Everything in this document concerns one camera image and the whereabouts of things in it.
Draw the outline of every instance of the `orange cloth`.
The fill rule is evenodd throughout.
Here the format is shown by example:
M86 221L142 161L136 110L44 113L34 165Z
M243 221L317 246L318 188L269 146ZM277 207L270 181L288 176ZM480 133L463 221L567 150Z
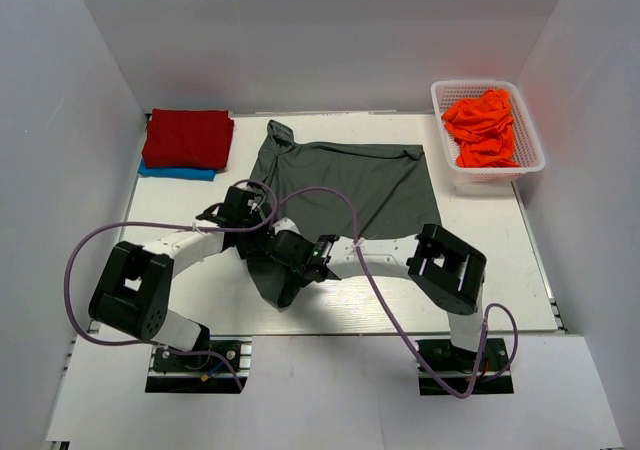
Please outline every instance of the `orange cloth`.
M480 98L463 98L442 115L445 128L460 145L459 167L519 167L511 103L506 90L489 89Z

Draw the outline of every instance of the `white tabletop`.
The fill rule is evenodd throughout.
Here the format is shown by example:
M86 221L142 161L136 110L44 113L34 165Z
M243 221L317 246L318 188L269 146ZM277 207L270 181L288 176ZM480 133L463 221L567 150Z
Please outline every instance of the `white tabletop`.
M105 328L107 338L123 335ZM507 346L512 345L507 338ZM391 336L253 339L240 395L145 394L151 349L73 351L47 440L72 450L597 449L621 445L584 338L523 336L513 395L420 397Z
M366 113L234 117L228 168L213 182L140 178L129 220L190 224L227 188L247 178L275 119L295 133L299 143L397 143L423 145L445 228L487 257L484 302L500 302L525 331L553 331L556 322L531 242L511 185L494 196L468 196L454 189L444 161L433 115ZM142 243L167 234L130 228L125 239ZM407 280L380 278L380 287L403 327L415 333L448 332L446 314ZM170 308L208 326L213 334L366 334L394 333L364 278L313 284L294 303L278 311L262 300L235 250L196 264L173 282ZM510 330L506 317L492 316L491 330Z

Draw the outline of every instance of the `white wall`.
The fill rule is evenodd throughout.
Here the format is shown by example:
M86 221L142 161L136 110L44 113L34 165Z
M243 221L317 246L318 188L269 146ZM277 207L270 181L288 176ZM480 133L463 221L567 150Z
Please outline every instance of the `white wall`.
M514 80L557 0L85 0L145 110L420 110Z
M561 0L518 85L548 167L521 183L572 332L640 448L640 0Z
M0 448L31 450L72 337L66 258L122 218L143 116L82 0L0 0L0 35ZM76 274L85 323L107 240Z

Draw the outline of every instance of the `purple cable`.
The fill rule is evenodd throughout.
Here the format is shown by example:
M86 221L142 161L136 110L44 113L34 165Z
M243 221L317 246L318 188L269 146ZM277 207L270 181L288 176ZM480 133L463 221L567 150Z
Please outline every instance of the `purple cable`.
M269 195L271 196L271 198L273 199L273 209L271 210L271 213L269 214L269 216L267 218L265 218L262 222L260 222L258 225L255 225L253 227L249 227L249 228L219 228L219 227L197 227L197 229L201 232L225 232L225 233L247 233L247 232L253 232L254 230L257 230L265 225L268 225L271 220L273 220L278 212L278 198L276 197L276 194L274 193L273 190L271 190L271 188L269 188L267 185L265 185L264 183L258 181L258 180L251 180L251 179L245 179L245 180L240 180L236 183L234 183L232 186L237 186L240 185L241 183L250 183L252 185L257 185L259 187L262 187L267 193L269 193ZM93 237L95 237L96 235L102 233L102 232L106 232L107 230L112 230L114 228L120 228L120 227L148 227L148 228L164 228L164 229L168 229L168 230L184 230L184 231L191 231L193 230L193 226L188 226L188 225L172 225L172 224L167 224L167 223L153 223L153 222L117 222L117 223L110 223L108 225L103 225L102 227L96 228L95 230L93 230L92 232L90 232L88 235L86 235L82 240L80 240L80 242L75 246L75 248L73 249L73 251L71 252L71 255L69 256L69 260L67 261L67 266L65 268L64 271L64 282L63 282L63 289L64 289L64 307L65 310L67 312L67 317L69 318L69 322L71 322L71 326L73 327L73 329L76 331L76 333L78 333L78 335L80 335L82 338L84 338L85 340L87 340L88 342L94 343L96 345L103 345L106 347L122 347L125 345L137 345L140 343L147 343L147 342L142 342L140 340L122 340L122 341L108 341L108 340L100 340L98 338L92 337L91 335L89 335L78 323L78 320L76 319L74 313L73 313L73 307L71 305L71 270L73 269L73 264L78 256L78 253L80 253L80 250L82 250L82 247L84 247L86 245L86 243L91 240ZM213 352L213 351L194 351L194 352L183 352L181 350L176 350L176 349L172 349L170 348L169 351L171 353L173 353L174 355L181 355L181 356L189 356L189 355L210 355L212 357L216 357L219 358L225 365L226 367L229 369L229 371L231 372L231 374L233 375L233 378L235 379L236 383L238 384L238 387L240 388L240 391L242 391L242 382L240 382L240 379L238 378L238 375L236 374L236 372L233 370L233 367L231 366L231 364L227 361L226 358L224 358L222 355L220 355L219 353Z
M516 325L515 318L513 317L513 314L504 305L501 305L499 303L490 303L485 308L484 319L482 321L482 331L481 331L481 334L480 334L480 344L478 346L478 352L477 352L476 360L475 360L474 365L473 365L472 376L471 376L471 379L469 380L469 385L467 386L467 389L464 392L460 393L457 390L455 390L454 388L452 388L450 385L448 385L429 366L429 364L424 360L422 355L420 355L418 353L418 351L413 346L413 343L411 342L411 339L409 338L409 335L403 330L402 326L400 325L400 322L398 322L396 317L393 315L393 312L391 311L391 308L389 307L389 305L385 301L384 297L382 296L382 293L380 292L380 289L378 288L378 285L376 284L376 282L375 282L375 280L373 278L373 275L371 274L371 271L367 267L367 264L366 264L366 261L364 259L364 256L362 255L362 250L360 249L360 246L358 245L358 241L359 241L359 238L360 238L360 224L359 224L359 221L358 221L358 215L357 215L357 212L355 211L355 208L354 208L353 204L351 203L351 201L346 196L344 196L339 191L334 190L332 188L328 188L328 187L308 187L308 188L304 188L302 190L298 190L296 192L293 192L292 194L290 194L287 197L285 197L282 200L282 202L278 203L278 199L277 199L275 193L273 192L273 190L271 188L269 188L267 185L265 185L264 183L262 183L260 181L257 181L257 180L245 179L245 180L240 180L240 181L236 182L233 186L239 185L241 183L250 183L250 184L253 184L253 185L258 185L258 186L262 187L264 190L266 190L269 193L269 195L271 196L271 198L273 199L273 202L274 202L273 209L272 209L271 213L269 214L269 216L265 220L260 222L258 225L255 225L255 226L250 227L250 228L198 227L198 230L204 231L204 232L228 232L228 233L252 232L254 230L257 230L257 229L263 227L264 225L269 224L275 218L279 206L284 205L285 203L287 203L292 198L295 198L295 197L297 197L299 195L302 195L303 193L316 191L316 192L326 192L326 193L331 193L333 195L336 195L337 197L339 197L342 201L344 201L347 204L347 206L349 207L349 211L351 212L352 221L353 221L353 235L354 235L353 240L354 240L354 243L356 244L356 255L358 256L358 260L360 262L360 265L362 266L362 270L364 271L364 274L366 275L367 280L369 281L369 283L371 285L371 288L373 289L373 292L375 293L376 297L380 301L380 304L382 305L382 309L387 314L387 317L389 318L389 320L391 321L392 325L394 326L394 328L398 332L398 335L400 335L400 338L402 338L402 340L404 341L405 345L407 346L409 351L414 355L414 357L416 358L418 363L422 366L422 368L424 368L427 371L427 373L429 373L429 375L431 375L431 377L447 393L453 395L454 397L461 398L461 399L469 397L473 393L473 389L474 389L476 381L478 379L478 370L480 368L480 363L481 363L481 361L483 359L483 355L484 355L484 348L485 348L486 341L487 341L487 331L488 331L488 323L487 323L487 321L488 321L488 317L489 317L489 312L491 311L492 308L498 307L501 310L503 310L507 314L509 319L511 320L511 324L513 326L513 336L514 336L514 338L513 338L513 350L512 350L511 356L510 356L509 360L507 361L507 363L505 364L505 366L499 372L497 372L495 375L492 375L490 377L484 378L483 381L488 382L488 381L494 380L494 379L498 378L500 375L502 375L504 372L506 372L508 369L510 369L511 364L513 363L513 360L515 359L516 352L517 352L517 349L518 349L518 328L517 328L517 325ZM78 321L76 320L76 318L75 318L75 316L73 314L73 308L71 307L71 296L70 296L71 269L73 268L73 263L75 262L75 259L76 259L77 255L78 255L78 253L80 252L80 250L82 249L82 247L84 247L84 245L90 239L92 239L93 237L95 237L96 235L98 235L98 234L100 234L102 232L105 232L105 231L113 229L113 228L127 227L127 226L130 226L130 227L165 228L165 229L169 229L169 230L185 230L185 231L193 230L193 227L186 226L186 225L171 225L171 224L152 223L152 222L119 222L119 223L111 223L111 224L104 225L104 226L102 226L100 228L97 228L97 229L93 230L91 233L89 233L87 236L85 236L78 243L78 245L76 245L76 247L73 249L73 252L71 252L71 256L69 257L69 261L67 262L67 267L65 269L65 274L64 274L64 303L65 303L65 309L67 311L67 316L69 317L69 321L71 322L71 326L74 328L74 330L82 338L84 338L85 340L87 340L87 341L89 341L91 343L95 343L97 345L124 346L124 345L135 345L135 344L139 344L139 343L146 343L146 342L141 342L139 340L125 340L125 341L120 341L120 342L112 342L112 341L106 341L106 340L100 340L100 339L94 338L91 335L89 335L87 332L85 332L85 330L80 326L80 324L78 323ZM180 356L208 355L208 356L213 356L215 358L218 358L229 369L229 371L233 375L233 378L235 379L235 381L236 381L236 383L238 385L238 388L240 389L240 391L242 391L242 388L243 388L242 387L242 382L238 378L237 373L235 372L235 370L233 369L231 364L227 361L227 359L224 358L219 353L216 353L216 352L213 352L213 351L205 351L205 350L203 350L203 351L184 352L184 351L176 350L176 349L172 349L172 348L170 348L169 351L171 353L173 353L174 355L180 355Z
M375 280L373 278L373 275L371 274L371 271L369 270L369 267L367 266L367 263L365 262L364 256L362 255L362 250L360 249L360 246L358 245L358 240L360 239L360 223L358 221L357 212L355 211L355 208L354 208L353 204L351 203L351 201L346 196L344 196L342 193L340 193L338 190L334 190L332 188L328 188L328 187L308 187L308 188L304 188L302 190L298 190L297 192L294 192L294 193L288 195L284 200L282 200L280 205L283 206L286 202L288 202L292 198L297 197L299 195L302 195L303 193L306 193L306 192L311 192L311 191L319 191L319 192L331 193L331 194L339 197L340 199L342 199L342 201L344 201L347 204L347 206L349 207L349 210L351 211L351 216L352 216L352 219L353 219L353 235L354 235L353 241L354 241L354 243L356 245L356 247L355 247L356 248L356 255L358 256L358 260L360 261L360 265L362 266L362 270L364 271L364 274L366 275L367 280L369 280L369 284L371 285L371 288L373 289L373 292L375 293L376 297L380 301L380 305L382 305L382 309L387 314L387 317L389 317L389 320L391 321L391 324L394 326L394 328L398 332L398 335L400 335L400 338L402 338L402 341L405 343L405 345L407 346L409 351L413 354L413 356L416 358L416 360L422 366L422 368L424 368L426 370L426 372L429 375L431 375L431 377L438 383L438 385L440 385L440 387L442 387L443 390L445 390L450 395L453 395L454 397L460 398L460 399L467 398L473 393L473 389L475 387L476 380L478 379L478 370L480 369L480 363L482 362L482 360L484 358L484 348L485 348L485 345L487 343L488 316L489 316L489 312L491 311L491 309L493 307L498 307L498 308L502 309L503 311L505 311L506 314L509 316L509 319L511 320L511 324L513 325L513 334L514 334L513 350L512 350L512 353L511 353L511 357L507 361L506 365L498 373L486 378L484 381L491 381L491 380L493 380L495 378L498 378L500 375L502 375L504 372L506 372L510 368L511 363L513 362L513 359L515 358L516 351L518 349L518 328L516 326L516 321L515 321L515 318L513 318L513 315L511 314L511 312L504 305L501 305L499 303L490 303L489 305L487 305L487 307L485 308L485 311L484 311L484 319L482 321L482 331L480 333L480 344L478 345L478 352L476 354L476 360L475 360L475 362L473 364L472 375L471 375L471 379L469 380L469 385L467 386L467 389L464 392L460 393L456 389L451 387L449 384L447 384L447 382L445 382L435 372L435 370L433 370L433 368L431 368L431 366L425 361L425 359L422 357L422 355L420 355L420 353L418 353L416 348L413 346L413 343L411 342L411 339L409 338L409 335L407 334L407 332L404 331L404 329L400 325L400 322L398 322L398 319L395 317L395 315L391 311L391 308L389 307L389 305L385 301L384 297L382 296L382 292L380 292L380 289L378 288L378 285L375 282Z

